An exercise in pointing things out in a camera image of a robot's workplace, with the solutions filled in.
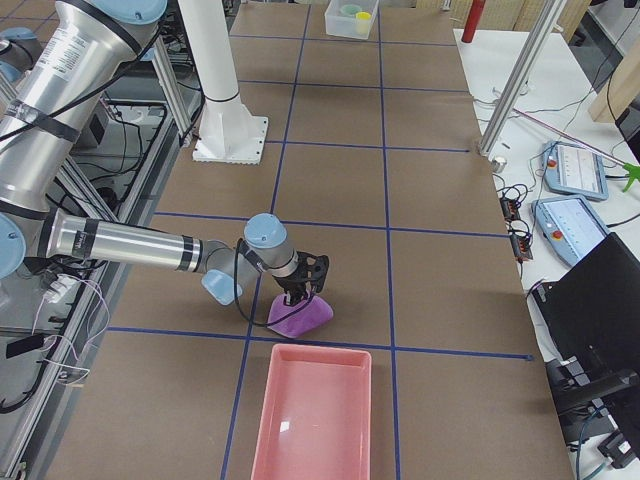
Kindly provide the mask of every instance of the pink plastic bin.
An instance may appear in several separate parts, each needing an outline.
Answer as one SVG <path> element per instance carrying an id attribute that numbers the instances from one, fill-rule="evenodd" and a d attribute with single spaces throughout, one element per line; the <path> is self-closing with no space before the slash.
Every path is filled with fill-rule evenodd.
<path id="1" fill-rule="evenodd" d="M 371 355 L 279 344 L 271 352 L 252 480 L 368 480 Z"/>

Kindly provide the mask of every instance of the purple sponge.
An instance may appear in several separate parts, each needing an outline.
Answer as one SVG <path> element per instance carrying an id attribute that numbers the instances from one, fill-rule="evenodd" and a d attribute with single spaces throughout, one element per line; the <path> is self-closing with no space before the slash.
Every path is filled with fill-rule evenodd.
<path id="1" fill-rule="evenodd" d="M 307 300 L 294 307 L 285 305 L 284 293 L 278 295 L 271 304 L 268 323 L 277 322 L 278 319 L 294 312 L 302 307 Z M 269 327 L 279 335 L 287 338 L 298 338 L 309 330 L 324 325 L 333 318 L 333 310 L 327 302 L 315 295 L 309 304 L 300 312 L 291 315 L 286 320 Z"/>

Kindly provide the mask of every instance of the white table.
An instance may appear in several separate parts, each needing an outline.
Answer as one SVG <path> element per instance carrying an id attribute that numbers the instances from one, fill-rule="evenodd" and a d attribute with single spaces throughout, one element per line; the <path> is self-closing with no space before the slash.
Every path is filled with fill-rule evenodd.
<path id="1" fill-rule="evenodd" d="M 479 30 L 471 44 L 460 41 L 462 30 L 456 30 L 455 34 L 471 94 L 483 102 L 494 101 L 496 99 L 494 92 L 504 89 L 528 33 Z M 529 87 L 529 92 L 518 99 L 515 108 L 522 111 L 561 108 L 585 97 L 590 92 L 591 84 L 563 38 L 559 34 L 552 34 L 531 72 Z M 605 152 L 611 152 L 611 149 L 622 140 L 622 136 L 613 124 L 594 123 L 591 120 L 587 109 L 595 97 L 595 92 L 589 93 L 579 108 L 574 105 L 560 112 L 540 112 L 532 115 L 558 129 L 565 130 L 565 126 L 575 114 L 575 119 L 566 128 L 566 132 Z M 480 129 L 484 131 L 487 122 L 482 120 L 491 118 L 492 107 L 475 102 L 475 110 Z M 507 159 L 507 166 L 500 174 L 507 185 L 515 183 L 532 185 L 534 179 L 529 171 L 528 160 L 540 153 L 545 143 L 555 140 L 559 140 L 559 137 L 549 130 L 524 118 L 513 118 L 507 122 L 489 158 L 500 155 Z M 636 164 L 633 154 L 625 143 L 616 147 L 614 154 L 621 160 Z M 534 170 L 539 165 L 540 158 L 536 157 L 533 162 Z M 625 173 L 619 167 L 607 169 L 608 175 Z M 534 223 L 531 202 L 538 198 L 557 196 L 549 192 L 546 187 L 541 189 L 541 182 L 542 179 L 538 177 L 534 191 L 527 196 L 520 209 L 521 217 L 530 226 Z M 592 206 L 605 223 L 625 220 L 640 212 L 640 184 L 636 182 L 629 192 L 622 193 L 625 184 L 626 181 L 609 181 L 609 199 L 600 203 L 592 202 Z M 502 186 L 499 179 L 496 179 L 496 186 Z M 617 232 L 636 257 L 640 258 L 640 219 L 617 227 L 613 231 Z M 524 264 L 522 285 L 525 290 L 543 278 L 549 281 L 559 280 L 569 270 L 553 252 L 537 227 L 534 231 L 532 253 L 534 260 Z M 557 356 L 557 352 L 544 325 L 544 320 L 531 299 L 529 310 L 536 327 L 542 355 L 545 361 L 551 360 Z M 596 446 L 605 437 L 593 437 L 584 445 L 580 462 L 583 478 L 603 461 Z M 575 463 L 573 454 L 571 454 L 571 460 Z M 640 478 L 640 461 L 634 460 L 623 470 L 607 467 L 596 478 L 637 480 Z"/>

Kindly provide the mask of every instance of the white plastic container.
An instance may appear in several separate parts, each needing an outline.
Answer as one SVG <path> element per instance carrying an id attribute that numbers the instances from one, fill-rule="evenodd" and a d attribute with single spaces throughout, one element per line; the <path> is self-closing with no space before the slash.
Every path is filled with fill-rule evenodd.
<path id="1" fill-rule="evenodd" d="M 324 12 L 327 35 L 368 39 L 378 13 L 378 2 L 379 0 L 331 0 Z"/>

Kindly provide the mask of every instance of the computer monitor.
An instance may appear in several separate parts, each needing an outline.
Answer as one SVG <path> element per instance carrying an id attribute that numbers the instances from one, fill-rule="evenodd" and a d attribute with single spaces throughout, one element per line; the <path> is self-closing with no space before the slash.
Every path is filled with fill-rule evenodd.
<path id="1" fill-rule="evenodd" d="M 544 295 L 543 314 L 564 359 L 575 356 L 592 381 L 624 369 L 640 374 L 640 262 L 615 233 Z M 640 387 L 602 399 L 640 457 Z"/>

